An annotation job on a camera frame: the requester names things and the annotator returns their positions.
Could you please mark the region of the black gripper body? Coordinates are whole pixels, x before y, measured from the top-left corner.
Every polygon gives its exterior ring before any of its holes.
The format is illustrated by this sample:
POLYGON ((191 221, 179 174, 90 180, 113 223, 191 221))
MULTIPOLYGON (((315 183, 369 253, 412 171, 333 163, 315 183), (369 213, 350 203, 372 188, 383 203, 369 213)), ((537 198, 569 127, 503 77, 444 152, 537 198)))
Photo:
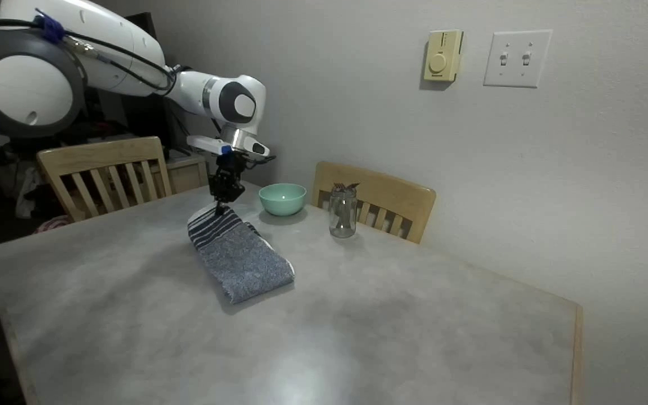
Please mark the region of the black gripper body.
POLYGON ((245 159, 238 152, 216 156, 216 171, 209 174, 209 191, 218 203, 233 203, 243 191, 241 172, 245 159))

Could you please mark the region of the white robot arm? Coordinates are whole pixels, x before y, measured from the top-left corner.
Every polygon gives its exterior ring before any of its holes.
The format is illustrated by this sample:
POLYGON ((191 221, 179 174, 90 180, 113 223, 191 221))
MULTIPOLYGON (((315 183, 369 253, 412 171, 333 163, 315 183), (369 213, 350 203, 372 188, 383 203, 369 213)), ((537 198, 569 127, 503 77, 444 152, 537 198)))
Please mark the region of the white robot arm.
POLYGON ((213 200, 243 194, 241 172, 267 162, 259 140, 265 84, 171 65, 156 36, 94 0, 0 0, 0 133, 48 137, 65 129, 86 91, 161 96, 218 126, 188 146, 216 156, 213 200))

